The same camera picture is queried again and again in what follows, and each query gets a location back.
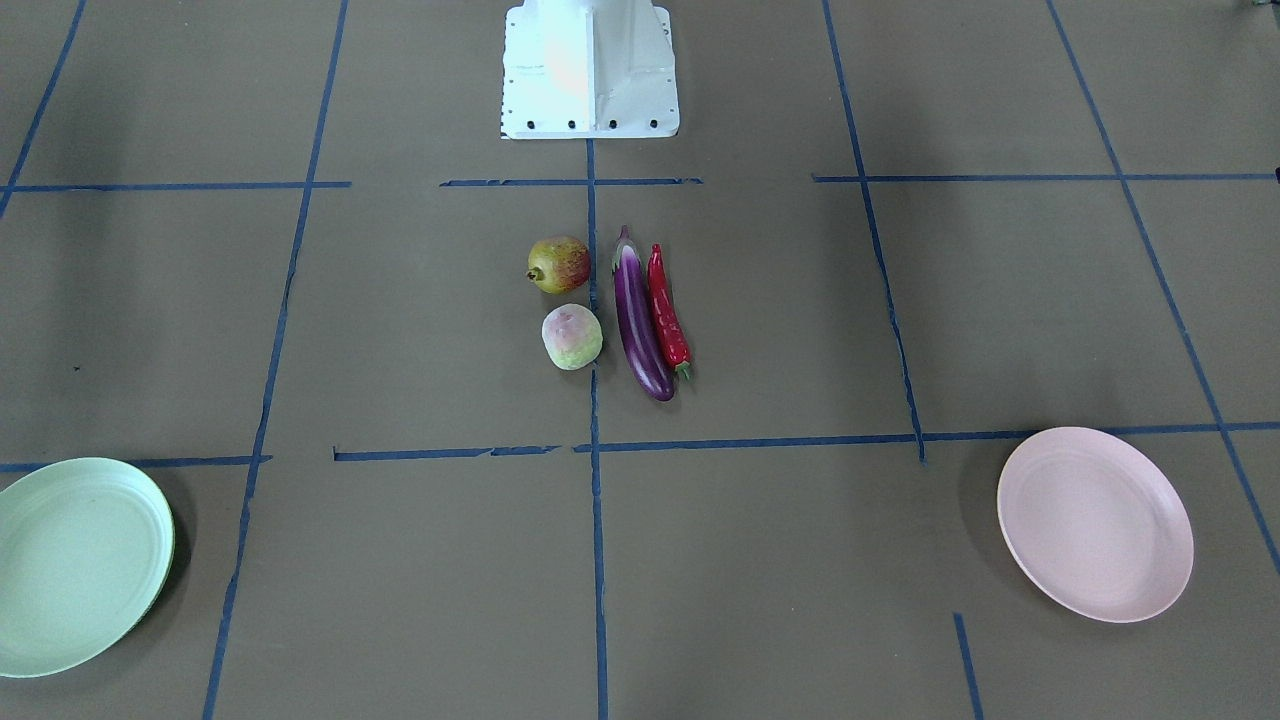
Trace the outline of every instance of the plate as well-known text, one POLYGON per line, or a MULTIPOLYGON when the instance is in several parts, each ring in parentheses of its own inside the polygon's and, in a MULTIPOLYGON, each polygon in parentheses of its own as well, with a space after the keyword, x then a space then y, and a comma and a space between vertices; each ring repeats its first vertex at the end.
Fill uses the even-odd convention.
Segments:
POLYGON ((1085 618, 1155 618, 1190 579, 1187 509, 1165 474, 1115 436, 1053 428, 1027 438, 1005 462, 996 505, 1027 577, 1085 618))
POLYGON ((0 492, 0 675, 74 667, 155 602, 173 561, 173 515, 137 468, 79 457, 0 492))

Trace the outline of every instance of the blue tape line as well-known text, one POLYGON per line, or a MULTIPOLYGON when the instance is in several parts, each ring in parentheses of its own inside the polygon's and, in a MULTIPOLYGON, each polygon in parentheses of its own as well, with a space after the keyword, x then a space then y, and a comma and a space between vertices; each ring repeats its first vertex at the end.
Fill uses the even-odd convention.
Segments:
POLYGON ((1047 173, 1047 174, 956 174, 956 176, 810 176, 817 183, 915 183, 915 182, 1105 182, 1105 181, 1267 181, 1268 173, 1047 173))
POLYGON ((1271 181, 1268 173, 1125 173, 1128 181, 1271 181))
POLYGON ((836 24, 831 19, 831 0, 822 0, 822 13, 827 19, 827 40, 831 42, 831 56, 836 63, 836 79, 840 82, 840 97, 845 104, 845 122, 849 124, 849 141, 854 147, 854 164, 858 167, 859 183, 863 190, 863 205, 867 209, 867 224, 870 227, 872 247, 876 250, 876 264, 879 266, 881 281, 884 283, 884 301, 888 305, 888 324, 893 329, 893 341, 897 343, 897 359, 902 365, 902 389, 906 393, 906 406, 911 414, 911 428, 915 430, 916 451, 920 462, 927 462, 924 455, 924 437, 920 429, 920 414, 915 406, 915 391, 911 389, 911 372, 906 363, 906 347, 902 345, 902 331, 897 322, 897 309, 893 306, 893 288, 888 281, 888 265, 884 263, 884 249, 881 246, 879 227, 876 223, 876 208, 872 204, 872 188, 867 183, 867 167, 863 164, 863 149, 858 142, 858 124, 854 122, 854 108, 849 101, 849 86, 845 82, 845 61, 840 56, 840 44, 836 41, 836 24))
POLYGON ((311 208, 311 190, 316 179, 316 167, 320 164, 320 146, 324 141, 325 119, 329 114, 329 99, 333 95, 333 81, 338 72, 338 51, 342 47, 342 31, 347 22, 347 1, 342 0, 338 8, 338 27, 333 36, 333 49, 329 53, 329 72, 325 77, 324 95, 320 99, 320 113, 316 119, 315 137, 311 142, 311 159, 307 164, 306 187, 302 190, 302 202, 298 208, 298 223, 293 233, 293 249, 289 254, 289 270, 284 278, 284 293, 280 299, 280 311, 275 322, 275 340, 271 343, 271 363, 266 372, 266 387, 262 391, 262 418, 253 437, 253 460, 248 466, 248 477, 244 480, 244 500, 241 505, 239 534, 236 546, 236 566, 232 571, 230 582, 227 583, 227 594, 223 598, 223 616, 218 624, 218 643, 214 646, 214 662, 209 671, 209 689, 205 694, 204 720, 212 720, 214 706, 218 701, 218 685, 223 674, 223 659, 227 653, 227 638, 230 634, 232 614, 236 609, 236 594, 239 589, 239 574, 244 562, 244 543, 248 539, 250 501, 257 488, 257 474, 262 456, 262 446, 266 442, 266 427, 271 416, 271 400, 275 395, 275 378, 280 368, 280 352, 284 347, 284 329, 289 319, 289 293, 293 290, 293 277, 298 269, 298 254, 302 250, 302 236, 307 225, 307 213, 311 208))
POLYGON ((334 462, 378 462, 385 460, 439 460, 444 457, 503 457, 509 455, 547 455, 558 445, 517 445, 508 447, 444 447, 439 450, 387 450, 369 452, 333 451, 334 462))
POLYGON ((595 184, 622 184, 622 186, 641 186, 641 184, 704 184, 703 178, 608 178, 596 179, 595 184))
POLYGON ((76 14, 72 15, 72 26, 67 29, 67 38, 63 40, 63 50, 58 54, 54 73, 49 76, 49 83, 45 85, 45 94, 40 97, 40 105, 36 106, 36 115, 31 119, 31 127, 27 128, 27 136, 22 141, 18 161, 14 163, 13 172, 9 173, 9 182, 5 183, 4 193, 0 195, 0 218, 4 217, 5 208, 9 206, 13 190, 18 186, 18 177, 22 174, 23 165, 27 164, 27 155, 31 154, 31 145, 36 141, 36 131, 40 129, 40 120, 45 118, 45 110, 49 109, 49 99, 54 96, 54 87, 58 86, 58 78, 63 74, 63 65, 67 64, 67 56, 72 51, 72 42, 76 41, 76 32, 79 29, 79 20, 84 15, 86 1, 79 0, 76 4, 76 14))
MULTIPOLYGON (((125 184, 20 184, 14 192, 179 192, 204 190, 303 190, 307 183, 298 182, 154 182, 125 184)), ((351 181, 317 181, 311 183, 315 190, 348 188, 351 181)))
POLYGON ((1248 474, 1244 471, 1244 465, 1240 462, 1239 455, 1235 452, 1235 443, 1231 441, 1231 434, 1228 432, 1226 423, 1222 419, 1222 411, 1219 409, 1217 400, 1213 397, 1213 391, 1210 387, 1208 377, 1204 374, 1204 368, 1199 361, 1199 355, 1196 352, 1196 346, 1192 342, 1190 332, 1187 329, 1187 323, 1183 322, 1183 314, 1178 309, 1178 302, 1174 300, 1174 292, 1169 286, 1169 279, 1165 277, 1165 270, 1160 265, 1160 258, 1156 255, 1156 247, 1151 242, 1151 236, 1147 232, 1147 223, 1142 219, 1142 213, 1138 210, 1138 201, 1133 196, 1133 188, 1129 187, 1129 181, 1125 179, 1124 172, 1120 169, 1120 160, 1116 156, 1115 147, 1111 145, 1111 136, 1107 133, 1106 124, 1102 122, 1102 114, 1098 111, 1097 102, 1093 101, 1093 94, 1089 92, 1089 85, 1084 79, 1084 72, 1080 69, 1080 63, 1075 58, 1075 51, 1071 49, 1071 41, 1066 36, 1066 28, 1062 26, 1062 19, 1057 14, 1057 8, 1053 5, 1053 0, 1044 0, 1048 5, 1048 12, 1053 18, 1053 24, 1057 27, 1059 37, 1062 40, 1062 47, 1066 50, 1066 56, 1071 61, 1071 69, 1075 70, 1075 79, 1080 85, 1080 91, 1084 94, 1084 100, 1089 105, 1089 111, 1093 113, 1093 122, 1098 126, 1098 135, 1102 136, 1102 143, 1107 149, 1107 156, 1111 158, 1111 164, 1115 168, 1117 176, 1120 176, 1120 187, 1124 190, 1125 201, 1129 204, 1129 211, 1133 214, 1133 220, 1138 225, 1138 234, 1142 236, 1143 247, 1147 250, 1147 258, 1151 260, 1151 268, 1156 273, 1156 279, 1160 283, 1160 290, 1165 295, 1165 301, 1169 304, 1169 311, 1174 316, 1174 323, 1178 325, 1178 333, 1183 338, 1183 346, 1187 348, 1187 356, 1192 361, 1192 368, 1196 370, 1196 378, 1199 380, 1201 389, 1204 392, 1204 400, 1208 402, 1210 410, 1213 413, 1213 421, 1219 429, 1219 434, 1222 437, 1222 445, 1226 446, 1226 452, 1231 459, 1231 465, 1235 468, 1235 477, 1240 483, 1240 489, 1244 492, 1244 497, 1249 503, 1249 510, 1253 512, 1253 520, 1258 525, 1258 530, 1262 533, 1262 541, 1267 547, 1267 552, 1271 555, 1271 564, 1275 566, 1277 574, 1280 574, 1280 551, 1276 548, 1276 543, 1271 537, 1271 530, 1267 528, 1266 518, 1262 515, 1261 507, 1258 507, 1257 498, 1253 495, 1253 487, 1249 483, 1248 474))
MULTIPOLYGON (((266 462, 270 459, 270 455, 264 455, 261 461, 266 462)), ((143 470, 151 468, 204 468, 210 465, 236 466, 248 465, 251 461, 252 456, 250 455, 230 455, 225 457, 150 457, 146 460, 123 460, 123 462, 143 470)), ((47 468, 54 462, 0 462, 0 473, 35 473, 36 470, 47 468)))
POLYGON ((973 656, 969 653, 969 634, 964 629, 964 616, 952 612, 956 624, 956 642, 960 643, 960 659, 964 660, 964 676, 969 682, 969 702, 973 705, 974 720, 982 720, 982 696, 978 693, 978 676, 973 671, 973 656))
POLYGON ((452 179, 440 187, 582 187, 589 184, 646 186, 646 184, 704 184, 701 178, 564 178, 564 179, 452 179))
POLYGON ((591 520, 595 559, 595 693, 599 720, 609 720, 609 653, 604 628, 604 519, 600 509, 600 414, 591 368, 591 520))
MULTIPOLYGON (((1112 436, 1158 436, 1179 433, 1216 433, 1217 425, 1198 423, 1189 425, 1125 425, 1114 428, 1097 428, 1112 436)), ((924 433, 927 442, 965 442, 975 439, 1025 439, 1041 430, 984 430, 984 432, 956 432, 956 433, 924 433)))
POLYGON ((596 231, 595 231, 595 141, 588 138, 586 141, 586 249, 588 255, 591 258, 591 274, 588 277, 588 297, 590 300, 591 313, 599 309, 599 279, 595 277, 596 265, 600 263, 599 256, 595 254, 596 247, 596 231))
POLYGON ((584 186, 585 179, 453 179, 440 187, 563 187, 584 186))
MULTIPOLYGON (((915 442, 914 434, 881 436, 826 436, 826 437, 772 437, 740 439, 671 439, 650 442, 602 442, 600 452, 653 452, 659 450, 733 450, 744 447, 817 447, 824 445, 891 445, 915 442)), ((591 451, 590 445, 579 445, 573 452, 591 451)))
POLYGON ((1251 432, 1251 430, 1280 430, 1280 421, 1277 423, 1228 423, 1226 429, 1235 432, 1251 432))
MULTIPOLYGON (((1280 421, 1262 423, 1226 423, 1224 425, 1230 432, 1257 432, 1280 430, 1280 421)), ((1034 429, 1007 429, 1007 430, 973 430, 973 432, 940 432, 923 433, 925 442, 972 442, 989 439, 1025 439, 1044 428, 1034 429)), ((1193 434, 1217 433, 1219 427, 1213 423, 1190 423, 1181 425, 1115 425, 1096 428, 1100 432, 1114 436, 1157 436, 1157 434, 1193 434)), ((654 452, 662 450, 735 450, 749 447, 820 447, 829 445, 895 445, 915 442, 913 433, 884 433, 860 436, 796 436, 796 437, 758 437, 758 438, 724 438, 724 439, 667 439, 643 442, 603 442, 598 446, 591 443, 575 445, 570 450, 575 454, 591 452, 593 447, 599 452, 654 452)), ((422 460, 436 457, 481 457, 485 455, 544 455, 558 450, 558 445, 529 445, 513 447, 447 447, 435 450, 389 450, 375 452, 338 452, 334 450, 337 462, 360 462, 378 460, 422 460)))
POLYGON ((813 176, 819 183, 904 183, 904 182, 1079 182, 1115 181, 1111 174, 966 174, 966 176, 813 176))

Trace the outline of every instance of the plate rim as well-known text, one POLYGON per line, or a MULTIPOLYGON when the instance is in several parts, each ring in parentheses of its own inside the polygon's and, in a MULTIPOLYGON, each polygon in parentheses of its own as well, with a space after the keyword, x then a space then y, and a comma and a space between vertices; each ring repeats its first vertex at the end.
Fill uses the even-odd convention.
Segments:
POLYGON ((9 492, 13 488, 17 488, 19 484, 26 487, 29 484, 38 484, 41 482, 47 482, 45 475, 52 474, 56 478, 58 477, 56 473, 68 473, 68 470, 76 473, 76 468, 79 465, 87 466, 87 471, 95 471, 90 466, 97 466, 96 471, 102 471, 102 470, 110 471, 114 475, 116 475, 116 483, 122 483, 119 477, 127 475, 134 483, 131 484, 131 487, 141 487, 143 489, 145 497, 141 505, 143 505, 146 507, 147 514, 154 520, 157 521, 157 525, 160 527, 161 530, 160 537, 156 542, 156 550, 159 551, 160 559, 150 566, 155 577, 154 587, 151 587, 150 584, 143 585, 146 591, 145 596, 147 597, 146 603, 138 611, 136 618, 133 618, 132 614, 128 615, 127 616, 129 618, 128 623, 122 621, 119 632, 110 633, 108 635, 110 637, 110 641, 105 642, 105 644, 97 643, 93 646, 95 650, 92 652, 83 653, 83 656, 77 657, 72 662, 58 662, 55 664, 56 666, 50 666, 37 673, 14 673, 0 666, 0 676, 3 678, 28 679, 28 678, 44 678, 47 675, 55 675, 58 673, 70 670, 72 667, 83 665, 84 662, 88 662, 90 660, 93 660, 95 657, 102 655, 113 646, 115 646, 118 642, 120 642, 125 635, 128 635, 134 628, 137 628, 138 624, 142 621, 142 619, 146 618, 148 612, 151 612, 151 609, 155 607, 155 602, 160 597, 160 592, 169 582, 169 575, 173 571, 173 562, 174 562, 174 556, 177 555, 177 543, 178 543, 178 533, 177 533, 177 524, 173 516, 173 507, 169 505, 168 497, 165 496, 164 491, 160 489, 160 486, 156 484, 155 479, 152 479, 146 471, 143 471, 141 468, 136 465, 113 457, 102 457, 102 456, 70 457, 67 460, 59 460, 56 462, 50 462, 49 465, 37 468, 27 473, 22 478, 14 480, 10 486, 0 491, 0 496, 3 496, 3 493, 9 492))
POLYGON ((1000 534, 1005 539, 1005 546, 1009 550, 1009 553, 1012 555, 1014 561, 1018 562, 1018 568, 1023 571, 1023 574, 1037 588, 1039 588, 1041 592, 1048 596, 1053 602, 1057 602, 1062 607, 1066 607, 1068 610, 1078 615, 1083 615, 1084 618, 1089 618, 1092 620, 1098 620, 1102 623, 1111 623, 1111 624, 1132 624, 1132 623, 1142 623, 1146 620, 1151 620, 1152 618, 1156 618, 1157 615, 1161 615, 1162 612, 1172 607, 1174 603, 1176 603, 1178 600, 1181 598, 1183 593, 1187 591, 1187 587, 1190 584, 1190 578, 1196 569, 1196 533, 1194 528, 1192 528, 1190 525, 1190 514, 1187 512, 1187 505, 1183 502, 1181 495, 1178 492, 1178 488, 1174 487, 1174 483, 1169 479, 1165 471, 1161 470, 1160 466, 1156 465, 1149 457, 1147 457, 1144 452, 1142 452, 1129 442, 1125 442, 1124 438, 1120 438, 1105 430, 1100 430, 1097 428, 1088 428, 1083 425, 1060 425, 1053 428, 1046 428, 1043 430, 1038 430, 1030 434, 1029 437, 1024 438, 1020 443, 1018 443, 1018 447, 1015 447, 1012 452, 1009 454, 1000 470, 1000 479, 997 480, 997 487, 996 487, 996 515, 1000 521, 1000 534), (1172 498, 1176 501, 1175 503, 1176 512, 1181 520, 1185 520, 1187 524, 1187 542, 1188 542, 1187 571, 1183 574, 1183 577, 1178 583, 1178 591, 1171 593, 1171 597, 1167 601, 1162 602, 1161 606, 1157 607, 1156 610, 1146 614, 1134 614, 1123 618, 1106 616, 1103 614, 1087 611, 1085 609, 1078 607, 1076 605, 1068 602, 1066 600, 1059 597, 1056 593, 1046 588, 1044 584, 1041 582, 1041 578, 1038 578, 1034 573, 1030 571, 1030 569, 1023 560, 1021 555, 1019 555, 1018 548, 1014 544, 1014 538, 1010 537, 1009 528, 1005 523, 1005 498, 1006 498, 1005 482, 1010 477, 1009 466, 1012 462, 1014 457, 1018 455, 1018 452, 1023 451, 1024 447, 1033 439, 1036 439, 1037 442, 1043 442, 1044 436, 1062 434, 1062 433, 1087 433, 1107 443, 1120 443, 1120 446, 1128 448, 1126 452, 1137 454, 1137 457, 1140 457, 1147 465, 1151 466, 1151 469, 1155 470, 1156 475, 1158 477, 1158 480, 1162 482, 1165 486, 1167 486, 1172 498))

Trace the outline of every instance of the red chili pepper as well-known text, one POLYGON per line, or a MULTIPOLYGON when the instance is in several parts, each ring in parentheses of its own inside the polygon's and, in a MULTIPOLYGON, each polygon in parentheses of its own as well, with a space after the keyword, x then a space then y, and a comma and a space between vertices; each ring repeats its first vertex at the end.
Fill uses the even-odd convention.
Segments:
POLYGON ((654 245, 649 255, 649 305, 653 307, 653 324, 658 331, 658 342, 667 365, 689 379, 689 364, 692 355, 685 342, 685 332, 676 319, 676 306, 671 301, 671 288, 667 287, 667 269, 662 264, 662 246, 654 245))

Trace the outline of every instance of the eggplant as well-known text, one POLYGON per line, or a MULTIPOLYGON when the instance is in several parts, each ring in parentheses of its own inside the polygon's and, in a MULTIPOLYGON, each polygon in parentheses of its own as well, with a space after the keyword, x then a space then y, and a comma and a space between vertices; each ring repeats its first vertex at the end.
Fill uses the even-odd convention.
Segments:
POLYGON ((622 225, 613 251, 613 296, 617 300, 622 350, 636 382, 654 400, 666 402, 676 395, 676 377, 663 359, 658 333, 649 314, 649 291, 640 268, 640 254, 631 242, 631 229, 622 225))

